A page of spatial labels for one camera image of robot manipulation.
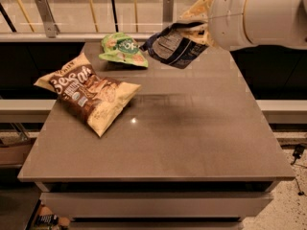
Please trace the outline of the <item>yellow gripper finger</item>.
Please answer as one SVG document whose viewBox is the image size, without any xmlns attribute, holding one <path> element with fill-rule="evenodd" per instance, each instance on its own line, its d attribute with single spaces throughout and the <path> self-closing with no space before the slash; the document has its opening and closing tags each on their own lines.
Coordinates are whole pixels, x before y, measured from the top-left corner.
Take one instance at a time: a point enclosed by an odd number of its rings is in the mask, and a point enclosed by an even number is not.
<svg viewBox="0 0 307 230">
<path fill-rule="evenodd" d="M 179 19 L 181 21 L 204 21 L 208 19 L 209 9 L 214 0 L 198 0 Z"/>
<path fill-rule="evenodd" d="M 179 30 L 179 33 L 185 37 L 190 39 L 193 42 L 196 42 L 197 44 L 206 45 L 206 46 L 214 46 L 215 41 L 210 35 L 210 33 L 204 29 L 204 30 Z"/>
</svg>

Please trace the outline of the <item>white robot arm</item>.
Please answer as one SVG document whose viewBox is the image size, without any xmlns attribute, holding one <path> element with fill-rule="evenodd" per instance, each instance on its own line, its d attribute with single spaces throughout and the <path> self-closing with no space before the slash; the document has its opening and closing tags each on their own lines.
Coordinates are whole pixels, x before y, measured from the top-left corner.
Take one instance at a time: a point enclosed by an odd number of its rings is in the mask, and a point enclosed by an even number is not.
<svg viewBox="0 0 307 230">
<path fill-rule="evenodd" d="M 201 44 L 235 51 L 259 45 L 307 49 L 307 0 L 198 0 L 179 18 L 200 22 Z"/>
</svg>

